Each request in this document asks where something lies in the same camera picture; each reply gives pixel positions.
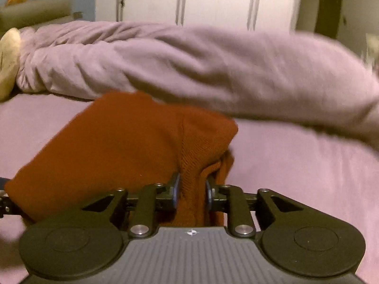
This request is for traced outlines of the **cluttered side table items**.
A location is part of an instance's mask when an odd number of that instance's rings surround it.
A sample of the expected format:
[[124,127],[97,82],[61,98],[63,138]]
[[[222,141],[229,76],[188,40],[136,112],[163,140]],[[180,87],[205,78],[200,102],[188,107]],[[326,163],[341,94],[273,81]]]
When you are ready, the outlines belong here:
[[367,33],[365,41],[364,62],[372,72],[378,74],[379,37],[378,35]]

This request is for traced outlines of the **rust brown knit cardigan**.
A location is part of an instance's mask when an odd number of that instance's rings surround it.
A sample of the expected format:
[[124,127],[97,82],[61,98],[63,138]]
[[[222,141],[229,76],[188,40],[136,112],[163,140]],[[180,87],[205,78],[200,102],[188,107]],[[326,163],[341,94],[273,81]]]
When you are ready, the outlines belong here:
[[34,221],[117,188],[131,193],[180,175],[173,226],[206,226],[206,179],[225,182],[236,123],[205,109],[167,105],[136,92],[95,100],[5,185]]

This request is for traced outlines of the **cream plush face pillow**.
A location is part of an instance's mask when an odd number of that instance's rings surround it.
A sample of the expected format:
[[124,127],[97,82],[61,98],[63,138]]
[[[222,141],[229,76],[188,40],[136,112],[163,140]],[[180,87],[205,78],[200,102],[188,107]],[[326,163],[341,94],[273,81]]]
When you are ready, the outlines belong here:
[[19,70],[21,34],[17,28],[11,28],[1,38],[1,102],[8,99],[15,85]]

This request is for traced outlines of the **grey green headboard cushion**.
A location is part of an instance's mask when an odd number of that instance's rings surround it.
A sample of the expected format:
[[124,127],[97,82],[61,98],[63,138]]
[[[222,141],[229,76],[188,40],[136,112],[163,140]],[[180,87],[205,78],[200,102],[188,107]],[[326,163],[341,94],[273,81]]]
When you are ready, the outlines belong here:
[[1,7],[1,36],[11,28],[39,28],[83,19],[84,13],[72,10],[72,0],[30,0]]

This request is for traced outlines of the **lilac rumpled duvet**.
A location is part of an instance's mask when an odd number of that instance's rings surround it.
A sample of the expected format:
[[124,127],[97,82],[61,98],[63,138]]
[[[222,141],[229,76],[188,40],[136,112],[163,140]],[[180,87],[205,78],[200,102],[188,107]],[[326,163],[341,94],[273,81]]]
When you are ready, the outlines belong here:
[[231,117],[328,128],[378,147],[378,78],[309,33],[73,21],[21,30],[18,87],[96,99],[150,94]]

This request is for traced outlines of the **white wardrobe with doors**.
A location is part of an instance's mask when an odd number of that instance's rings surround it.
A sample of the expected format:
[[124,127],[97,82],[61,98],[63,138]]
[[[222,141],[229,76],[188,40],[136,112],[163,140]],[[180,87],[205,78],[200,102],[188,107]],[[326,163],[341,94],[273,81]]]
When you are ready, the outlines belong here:
[[299,5],[300,0],[95,0],[95,19],[289,32]]

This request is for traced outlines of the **dark door frame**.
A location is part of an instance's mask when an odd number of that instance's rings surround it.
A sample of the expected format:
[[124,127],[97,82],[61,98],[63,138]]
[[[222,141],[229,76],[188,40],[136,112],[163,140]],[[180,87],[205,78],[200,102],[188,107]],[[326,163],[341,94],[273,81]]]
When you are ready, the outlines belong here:
[[342,0],[319,0],[319,9],[314,32],[336,39],[340,23]]

